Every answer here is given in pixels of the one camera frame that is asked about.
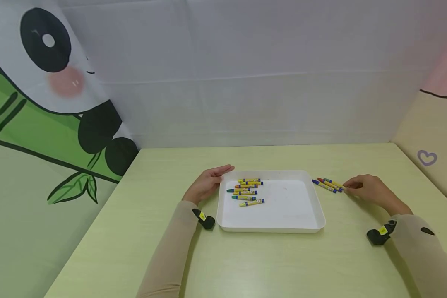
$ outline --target hand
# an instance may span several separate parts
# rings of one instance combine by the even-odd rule
[[[373,175],[358,175],[343,183],[345,192],[376,204],[394,214],[413,214],[411,209],[379,179]]]
[[[185,192],[183,201],[189,201],[198,205],[201,201],[208,199],[219,187],[222,175],[235,169],[227,164],[214,169],[204,170]]]

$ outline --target pink cheek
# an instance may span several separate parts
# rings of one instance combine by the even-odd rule
[[[49,74],[48,82],[58,96],[74,98],[83,92],[84,76],[78,69],[67,66],[61,72]]]

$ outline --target purple heart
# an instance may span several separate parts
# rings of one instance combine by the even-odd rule
[[[424,161],[422,159],[422,154],[424,154],[425,159],[430,159],[430,157],[432,159],[426,162],[426,161]],[[437,161],[437,154],[429,153],[429,152],[427,152],[425,150],[419,150],[418,153],[417,153],[417,157],[419,158],[419,160],[421,161],[421,163],[424,166],[431,166],[431,165],[433,165]]]

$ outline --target panda eye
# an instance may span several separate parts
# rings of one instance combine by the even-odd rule
[[[51,12],[38,7],[28,10],[20,22],[20,36],[30,59],[45,72],[59,72],[70,62],[70,36]]]

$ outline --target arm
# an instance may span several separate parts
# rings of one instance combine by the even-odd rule
[[[431,235],[430,226],[418,216],[399,214],[392,219],[397,224],[391,238],[406,261],[421,297],[447,298],[447,254],[437,236]]]
[[[447,298],[447,254],[430,226],[377,177],[359,175],[343,184],[350,195],[384,208],[397,222],[391,234],[422,298]]]
[[[161,241],[147,266],[136,298],[178,298],[189,245],[198,223],[192,209],[219,187],[221,176],[233,170],[227,164],[205,170],[177,204]]]

